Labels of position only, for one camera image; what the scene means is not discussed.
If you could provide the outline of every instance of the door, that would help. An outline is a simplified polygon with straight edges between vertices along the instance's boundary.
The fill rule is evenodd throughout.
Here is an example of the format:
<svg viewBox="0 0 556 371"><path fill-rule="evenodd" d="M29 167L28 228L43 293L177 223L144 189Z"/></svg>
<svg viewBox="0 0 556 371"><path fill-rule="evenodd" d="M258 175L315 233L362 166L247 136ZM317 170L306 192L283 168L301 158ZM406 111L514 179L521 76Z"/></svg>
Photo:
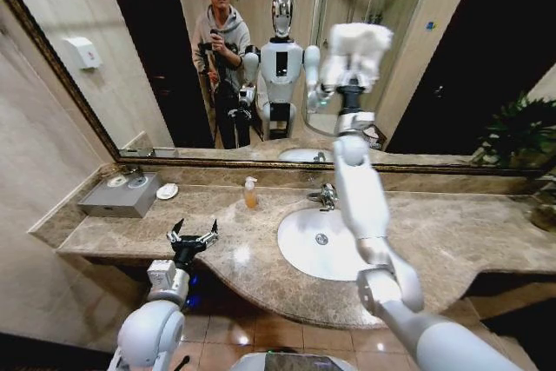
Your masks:
<svg viewBox="0 0 556 371"><path fill-rule="evenodd" d="M174 145L214 148L180 0L117 2Z"/></svg>
<svg viewBox="0 0 556 371"><path fill-rule="evenodd" d="M556 62L554 0L461 0L388 152L471 155Z"/></svg>

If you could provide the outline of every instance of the soap dispenser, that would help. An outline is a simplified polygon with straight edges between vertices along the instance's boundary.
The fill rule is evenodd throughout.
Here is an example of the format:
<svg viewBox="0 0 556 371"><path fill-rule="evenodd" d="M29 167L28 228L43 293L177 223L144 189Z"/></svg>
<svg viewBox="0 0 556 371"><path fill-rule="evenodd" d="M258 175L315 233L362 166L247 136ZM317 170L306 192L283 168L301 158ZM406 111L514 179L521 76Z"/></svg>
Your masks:
<svg viewBox="0 0 556 371"><path fill-rule="evenodd" d="M257 194L255 192L255 182L257 181L254 177L247 177L245 179L245 189L243 190L243 196L245 197L245 204L248 208L252 209L257 205Z"/></svg>

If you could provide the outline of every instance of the sink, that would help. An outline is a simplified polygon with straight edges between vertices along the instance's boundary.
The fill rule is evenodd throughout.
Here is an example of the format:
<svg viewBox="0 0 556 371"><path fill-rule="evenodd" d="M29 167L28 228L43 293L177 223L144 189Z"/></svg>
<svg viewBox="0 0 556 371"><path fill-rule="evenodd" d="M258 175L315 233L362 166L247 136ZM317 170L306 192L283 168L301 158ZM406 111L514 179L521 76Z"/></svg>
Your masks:
<svg viewBox="0 0 556 371"><path fill-rule="evenodd" d="M333 162L334 156L332 152L326 149L317 148L298 148L286 149L278 156L280 161L294 161L294 162L318 162L319 152L324 155L325 160L321 162Z"/></svg>
<svg viewBox="0 0 556 371"><path fill-rule="evenodd" d="M340 210L305 209L288 215L278 228L281 254L302 273L325 280L354 282L368 269Z"/></svg>

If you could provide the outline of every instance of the person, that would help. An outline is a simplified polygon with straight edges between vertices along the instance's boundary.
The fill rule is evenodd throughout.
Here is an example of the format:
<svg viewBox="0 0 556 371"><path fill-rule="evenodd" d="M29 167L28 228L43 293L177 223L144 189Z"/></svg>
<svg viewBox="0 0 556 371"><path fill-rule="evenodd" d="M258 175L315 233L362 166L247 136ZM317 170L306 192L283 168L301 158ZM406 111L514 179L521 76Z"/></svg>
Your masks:
<svg viewBox="0 0 556 371"><path fill-rule="evenodd" d="M207 70L215 90L216 125L225 149L235 148L235 125L228 114L237 108L245 49L250 44L248 26L229 0L210 0L210 6L196 20L192 38L193 62L197 71ZM211 43L211 69L205 69L199 43Z"/></svg>

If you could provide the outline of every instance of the gray hoodie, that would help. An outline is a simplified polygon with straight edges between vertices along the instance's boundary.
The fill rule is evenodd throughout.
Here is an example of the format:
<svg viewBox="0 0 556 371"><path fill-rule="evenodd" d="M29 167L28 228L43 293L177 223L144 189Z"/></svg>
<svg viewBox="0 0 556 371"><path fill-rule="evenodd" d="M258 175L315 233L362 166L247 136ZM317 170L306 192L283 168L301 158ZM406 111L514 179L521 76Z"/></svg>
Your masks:
<svg viewBox="0 0 556 371"><path fill-rule="evenodd" d="M212 5L207 8L207 11L202 13L195 22L195 32L191 39L191 50L193 53L193 63L197 71L204 70L204 63L202 60L201 51L199 51L199 43L210 43L210 30L218 30L218 33L224 37L226 43L234 44L237 47L238 55L243 58L245 56L245 48L250 45L251 38L249 29L245 22L243 22L240 12L230 5L230 13L226 23L222 28L216 26L215 14L212 10ZM215 69L214 58L210 57L211 66ZM242 70L226 70L226 79L238 89L242 85L242 77L238 76L238 71Z"/></svg>

